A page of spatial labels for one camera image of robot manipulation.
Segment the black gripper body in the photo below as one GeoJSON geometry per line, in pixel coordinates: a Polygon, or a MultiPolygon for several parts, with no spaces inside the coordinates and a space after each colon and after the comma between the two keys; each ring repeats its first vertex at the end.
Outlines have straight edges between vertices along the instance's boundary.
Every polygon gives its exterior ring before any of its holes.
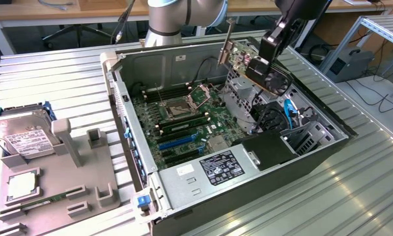
{"type": "Polygon", "coordinates": [[[297,19],[314,20],[329,5],[328,0],[276,0],[274,4],[281,11],[285,22],[297,19]]]}

